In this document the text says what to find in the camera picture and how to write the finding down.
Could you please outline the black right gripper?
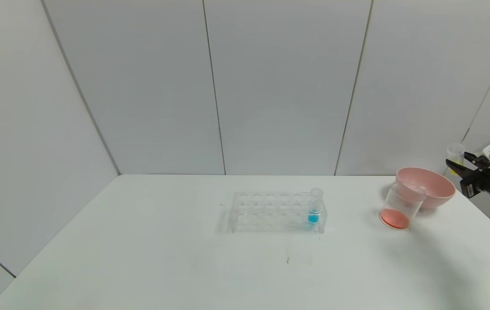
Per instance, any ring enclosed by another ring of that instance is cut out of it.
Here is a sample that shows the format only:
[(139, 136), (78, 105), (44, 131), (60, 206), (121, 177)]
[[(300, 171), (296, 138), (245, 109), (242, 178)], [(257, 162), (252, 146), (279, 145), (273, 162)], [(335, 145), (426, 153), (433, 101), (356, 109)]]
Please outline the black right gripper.
[(483, 167), (483, 155), (465, 152), (464, 160), (477, 167), (477, 169), (471, 170), (462, 164), (446, 159), (446, 165), (449, 170), (462, 178), (460, 188), (463, 195), (467, 198), (473, 198), (481, 192), (490, 195), (490, 167)]

